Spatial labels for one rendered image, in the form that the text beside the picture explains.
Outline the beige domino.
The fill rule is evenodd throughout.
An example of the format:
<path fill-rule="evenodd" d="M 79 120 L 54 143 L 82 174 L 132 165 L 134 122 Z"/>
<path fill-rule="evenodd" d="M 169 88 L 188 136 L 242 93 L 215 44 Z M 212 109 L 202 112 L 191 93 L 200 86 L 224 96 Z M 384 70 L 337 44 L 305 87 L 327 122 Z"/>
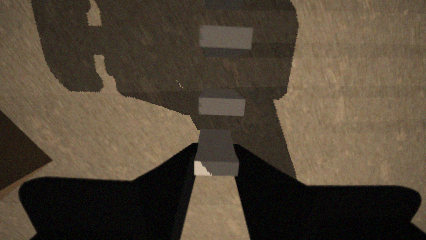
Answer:
<path fill-rule="evenodd" d="M 204 88 L 199 96 L 199 114 L 244 116 L 245 101 L 234 89 Z"/>
<path fill-rule="evenodd" d="M 194 175 L 238 177 L 238 170 L 230 130 L 200 129 Z"/>
<path fill-rule="evenodd" d="M 240 57 L 252 49 L 253 28 L 200 25 L 199 47 L 204 56 Z"/>
<path fill-rule="evenodd" d="M 239 10 L 244 0 L 204 0 L 205 9 Z"/>

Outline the tan rectangular block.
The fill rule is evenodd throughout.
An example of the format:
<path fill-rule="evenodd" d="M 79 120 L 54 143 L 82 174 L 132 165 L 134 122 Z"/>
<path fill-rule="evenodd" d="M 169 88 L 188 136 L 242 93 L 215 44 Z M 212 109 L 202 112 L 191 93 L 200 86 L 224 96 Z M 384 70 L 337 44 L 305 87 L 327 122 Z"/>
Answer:
<path fill-rule="evenodd" d="M 0 111 L 0 200 L 50 162 L 52 158 Z"/>

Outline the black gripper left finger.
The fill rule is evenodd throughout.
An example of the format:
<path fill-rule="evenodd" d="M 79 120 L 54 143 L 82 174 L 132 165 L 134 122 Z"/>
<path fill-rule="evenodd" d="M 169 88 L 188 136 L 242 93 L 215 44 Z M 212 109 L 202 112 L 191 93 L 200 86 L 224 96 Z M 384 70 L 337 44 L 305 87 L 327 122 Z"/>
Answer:
<path fill-rule="evenodd" d="M 198 143 L 131 180 L 46 176 L 18 191 L 36 233 L 41 228 L 128 233 L 133 240 L 180 240 Z"/>

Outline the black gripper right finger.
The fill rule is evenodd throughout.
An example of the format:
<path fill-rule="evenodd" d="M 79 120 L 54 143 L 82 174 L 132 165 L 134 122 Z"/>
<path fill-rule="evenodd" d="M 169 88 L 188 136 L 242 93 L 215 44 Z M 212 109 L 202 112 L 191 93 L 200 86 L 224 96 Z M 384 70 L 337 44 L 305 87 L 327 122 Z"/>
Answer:
<path fill-rule="evenodd" d="M 235 177 L 250 240 L 314 240 L 326 219 L 406 217 L 418 191 L 396 185 L 305 185 L 239 144 Z"/>

